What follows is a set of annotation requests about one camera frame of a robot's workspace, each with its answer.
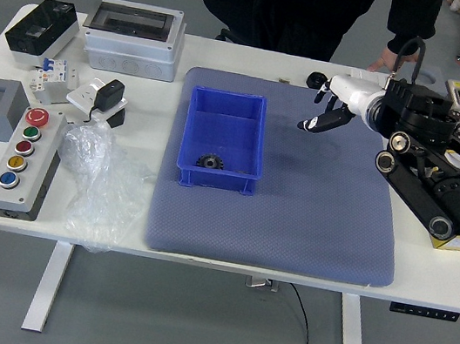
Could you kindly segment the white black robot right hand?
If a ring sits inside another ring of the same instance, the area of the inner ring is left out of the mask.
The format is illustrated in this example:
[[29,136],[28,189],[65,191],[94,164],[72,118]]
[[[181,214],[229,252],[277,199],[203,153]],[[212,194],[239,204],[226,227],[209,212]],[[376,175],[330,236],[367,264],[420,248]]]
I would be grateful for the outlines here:
[[303,131],[320,133],[346,125],[353,118],[359,117],[371,131],[378,132],[376,117],[384,92],[379,84],[369,80],[335,75],[321,85],[314,99],[319,104],[325,94],[331,94],[325,112],[302,120],[297,127]]

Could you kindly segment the person's left hand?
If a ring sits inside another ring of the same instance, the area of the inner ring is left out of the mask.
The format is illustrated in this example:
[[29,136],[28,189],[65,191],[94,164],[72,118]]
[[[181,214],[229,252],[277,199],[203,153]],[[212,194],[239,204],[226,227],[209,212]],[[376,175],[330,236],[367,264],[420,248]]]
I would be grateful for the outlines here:
[[367,67],[367,71],[373,72],[382,69],[391,72],[398,71],[405,63],[416,63],[418,58],[418,52],[402,54],[401,57],[398,57],[397,54],[389,50],[388,47],[385,47],[379,58],[374,60],[374,62]]

